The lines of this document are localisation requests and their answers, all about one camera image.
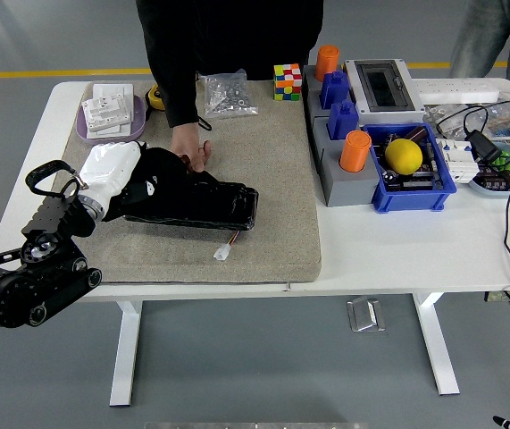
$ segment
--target jeans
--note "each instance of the jeans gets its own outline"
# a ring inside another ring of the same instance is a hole
[[[509,36],[510,0],[468,0],[449,76],[486,76]],[[510,50],[506,78],[510,80]]]

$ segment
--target human hand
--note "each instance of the human hand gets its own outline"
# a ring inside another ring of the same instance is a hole
[[[196,122],[173,127],[171,152],[183,158],[191,172],[202,172],[211,156],[211,142],[199,146],[199,126]]]

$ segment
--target yellow floor line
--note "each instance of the yellow floor line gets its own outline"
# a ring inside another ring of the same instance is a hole
[[[450,63],[407,63],[409,69],[448,69]],[[506,61],[497,61],[495,67],[506,67]],[[59,78],[70,76],[113,76],[151,74],[149,69],[86,69],[86,70],[39,70],[0,71],[0,79]]]
[[[493,67],[506,68],[507,61],[497,61]],[[451,63],[407,63],[408,69],[448,69]]]
[[[66,76],[111,76],[126,74],[151,74],[151,71],[149,69],[0,71],[0,79],[53,78]]]

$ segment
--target gray carpet mat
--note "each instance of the gray carpet mat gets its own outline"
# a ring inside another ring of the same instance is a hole
[[[133,83],[144,97],[152,81]],[[243,231],[224,262],[213,258],[232,231],[134,223],[100,223],[87,239],[75,239],[89,266],[104,282],[311,282],[321,268],[314,181],[302,101],[273,101],[272,82],[247,83],[259,114],[209,119],[213,156],[206,170],[219,181],[245,183],[259,192],[255,227]],[[205,111],[204,89],[197,83],[197,108]],[[83,99],[92,97],[92,84]],[[165,114],[153,112],[139,140],[169,147]],[[63,160],[79,169],[92,146],[71,131]],[[54,185],[63,183],[60,175]]]

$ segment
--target purple tray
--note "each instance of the purple tray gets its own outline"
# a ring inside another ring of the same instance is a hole
[[[146,127],[146,102],[138,97],[133,96],[133,121],[131,122],[131,134],[126,137],[112,137],[104,139],[88,139],[88,126],[86,125],[86,116],[82,106],[78,109],[76,115],[76,132],[79,137],[89,145],[98,145],[100,143],[119,143],[121,141],[132,141],[137,139],[144,132]]]

